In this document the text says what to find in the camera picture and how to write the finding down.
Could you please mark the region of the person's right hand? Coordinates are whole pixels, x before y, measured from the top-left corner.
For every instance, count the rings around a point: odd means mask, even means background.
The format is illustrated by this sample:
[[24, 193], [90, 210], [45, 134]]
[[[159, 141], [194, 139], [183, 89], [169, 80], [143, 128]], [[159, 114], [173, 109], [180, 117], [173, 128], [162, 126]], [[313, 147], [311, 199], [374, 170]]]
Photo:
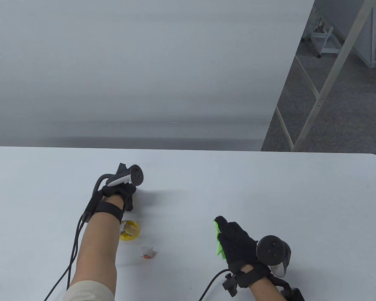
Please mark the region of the person's right hand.
[[251, 266], [260, 278], [270, 274], [270, 269], [256, 255], [257, 241], [252, 239], [237, 222], [228, 222], [223, 216], [217, 216], [220, 233], [217, 239], [221, 244], [229, 270], [238, 274], [245, 266]]

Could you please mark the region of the person's left hand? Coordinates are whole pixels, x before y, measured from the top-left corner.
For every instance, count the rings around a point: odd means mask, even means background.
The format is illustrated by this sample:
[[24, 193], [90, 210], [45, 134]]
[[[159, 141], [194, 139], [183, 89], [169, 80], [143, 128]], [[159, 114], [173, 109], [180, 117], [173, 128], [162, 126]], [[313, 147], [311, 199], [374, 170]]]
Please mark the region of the person's left hand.
[[116, 205], [124, 212], [133, 209], [133, 194], [136, 192], [135, 185], [122, 183], [113, 187], [104, 186], [101, 190], [104, 201]]

